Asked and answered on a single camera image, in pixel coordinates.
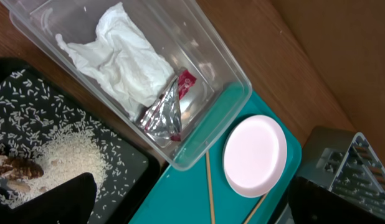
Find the rice and food scraps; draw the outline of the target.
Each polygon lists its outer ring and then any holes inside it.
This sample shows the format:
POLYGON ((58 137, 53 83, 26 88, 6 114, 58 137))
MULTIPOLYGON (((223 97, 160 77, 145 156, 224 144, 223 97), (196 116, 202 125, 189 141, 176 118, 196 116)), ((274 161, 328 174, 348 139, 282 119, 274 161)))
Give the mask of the rice and food scraps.
POLYGON ((104 160, 98 145, 92 141, 92 136, 92 132, 86 129, 73 132, 70 126, 66 126, 49 142, 39 147, 38 157, 28 158, 0 152, 8 156, 31 159, 44 171, 42 177, 29 181, 28 193, 9 189, 6 181, 0 178, 0 205, 14 208, 84 172, 93 175, 99 191, 107 178, 106 171, 110 165, 104 160))

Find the pink round plate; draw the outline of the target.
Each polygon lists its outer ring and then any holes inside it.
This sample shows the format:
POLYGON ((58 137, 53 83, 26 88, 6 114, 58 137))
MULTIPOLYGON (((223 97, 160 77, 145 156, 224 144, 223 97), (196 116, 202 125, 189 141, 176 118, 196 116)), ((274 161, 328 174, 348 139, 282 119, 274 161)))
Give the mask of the pink round plate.
POLYGON ((255 198, 280 180, 287 163, 287 140, 281 126, 265 115, 250 116, 236 125, 224 145, 226 180, 239 195, 255 198))

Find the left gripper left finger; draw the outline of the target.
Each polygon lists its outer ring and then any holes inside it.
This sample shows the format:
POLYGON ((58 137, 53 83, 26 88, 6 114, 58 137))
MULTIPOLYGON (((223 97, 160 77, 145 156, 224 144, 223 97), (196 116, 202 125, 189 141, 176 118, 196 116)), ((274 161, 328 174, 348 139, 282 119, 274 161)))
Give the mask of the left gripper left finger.
POLYGON ((93 175, 86 172, 17 208, 0 205, 0 223, 87 223, 96 195, 93 175))

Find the red silver foil wrapper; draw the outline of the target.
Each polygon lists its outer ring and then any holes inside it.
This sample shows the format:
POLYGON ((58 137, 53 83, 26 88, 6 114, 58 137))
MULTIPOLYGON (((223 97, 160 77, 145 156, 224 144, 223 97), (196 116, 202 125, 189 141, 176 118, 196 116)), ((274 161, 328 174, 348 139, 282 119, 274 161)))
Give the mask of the red silver foil wrapper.
POLYGON ((182 122, 180 101, 194 86, 197 78, 187 69, 175 75, 159 98, 144 111, 136 125, 157 139, 181 140, 182 122))

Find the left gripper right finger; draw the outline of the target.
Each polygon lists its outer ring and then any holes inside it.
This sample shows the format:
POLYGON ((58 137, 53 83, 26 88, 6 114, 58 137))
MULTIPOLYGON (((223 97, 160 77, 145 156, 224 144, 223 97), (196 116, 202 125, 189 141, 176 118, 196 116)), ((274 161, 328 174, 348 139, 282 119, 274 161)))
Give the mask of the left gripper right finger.
POLYGON ((385 220, 303 177, 288 190, 288 205, 296 224, 385 224, 385 220))

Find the white napkin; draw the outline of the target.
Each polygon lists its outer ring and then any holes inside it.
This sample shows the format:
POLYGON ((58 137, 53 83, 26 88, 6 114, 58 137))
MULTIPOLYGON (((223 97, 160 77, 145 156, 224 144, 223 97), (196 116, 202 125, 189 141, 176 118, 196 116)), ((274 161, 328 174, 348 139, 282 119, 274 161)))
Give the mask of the white napkin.
POLYGON ((143 107, 150 107, 159 97, 174 70, 156 53, 121 2, 105 11, 95 33, 95 41, 87 44, 66 43, 61 34, 55 39, 75 68, 96 80, 134 121, 143 107))

